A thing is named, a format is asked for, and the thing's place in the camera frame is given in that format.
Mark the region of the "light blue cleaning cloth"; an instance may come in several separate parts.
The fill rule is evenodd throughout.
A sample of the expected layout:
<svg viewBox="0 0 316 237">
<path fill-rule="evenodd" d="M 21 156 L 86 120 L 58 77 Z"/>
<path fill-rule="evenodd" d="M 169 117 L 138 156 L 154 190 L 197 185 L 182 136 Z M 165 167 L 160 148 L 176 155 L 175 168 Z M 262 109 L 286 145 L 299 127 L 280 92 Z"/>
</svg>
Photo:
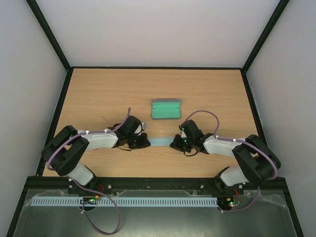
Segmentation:
<svg viewBox="0 0 316 237">
<path fill-rule="evenodd" d="M 151 137 L 149 142 L 153 147 L 169 147 L 173 142 L 174 137 Z"/>
</svg>

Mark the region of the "grey glasses case green lining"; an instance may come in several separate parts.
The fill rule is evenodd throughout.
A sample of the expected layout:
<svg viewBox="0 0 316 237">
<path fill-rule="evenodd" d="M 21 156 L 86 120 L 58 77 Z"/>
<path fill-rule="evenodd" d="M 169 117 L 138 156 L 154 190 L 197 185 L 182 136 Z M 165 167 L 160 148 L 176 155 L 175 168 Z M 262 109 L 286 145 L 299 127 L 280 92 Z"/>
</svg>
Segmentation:
<svg viewBox="0 0 316 237">
<path fill-rule="evenodd" d="M 180 119 L 181 118 L 180 99 L 155 99 L 152 100 L 152 119 Z"/>
</svg>

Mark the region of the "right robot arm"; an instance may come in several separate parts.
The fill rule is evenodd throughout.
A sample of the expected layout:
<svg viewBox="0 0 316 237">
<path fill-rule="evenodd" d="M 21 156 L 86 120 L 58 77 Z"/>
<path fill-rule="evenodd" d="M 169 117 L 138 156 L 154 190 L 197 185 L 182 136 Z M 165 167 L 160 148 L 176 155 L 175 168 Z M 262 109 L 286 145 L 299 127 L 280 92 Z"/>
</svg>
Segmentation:
<svg viewBox="0 0 316 237">
<path fill-rule="evenodd" d="M 233 139 L 214 133 L 204 134 L 191 119 L 182 123 L 179 129 L 181 134 L 175 135 L 170 147 L 185 156 L 195 150 L 195 155 L 222 155 L 237 161 L 236 167 L 227 166 L 215 176 L 214 185 L 220 193 L 227 193 L 242 183 L 261 186 L 277 177 L 281 162 L 257 135 Z"/>
</svg>

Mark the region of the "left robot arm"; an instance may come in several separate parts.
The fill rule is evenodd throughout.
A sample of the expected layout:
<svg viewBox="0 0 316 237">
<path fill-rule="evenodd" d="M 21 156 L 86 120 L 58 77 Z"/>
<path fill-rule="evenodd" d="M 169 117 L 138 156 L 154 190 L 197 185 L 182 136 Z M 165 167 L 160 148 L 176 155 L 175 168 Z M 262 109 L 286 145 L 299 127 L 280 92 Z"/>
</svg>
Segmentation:
<svg viewBox="0 0 316 237">
<path fill-rule="evenodd" d="M 68 125 L 43 148 L 41 157 L 48 170 L 70 178 L 72 187 L 79 183 L 87 189 L 103 190 L 97 185 L 96 175 L 80 163 L 85 151 L 121 149 L 125 145 L 127 151 L 147 148 L 151 143 L 145 129 L 146 124 L 135 116 L 127 116 L 122 123 L 99 131 L 77 130 Z"/>
</svg>

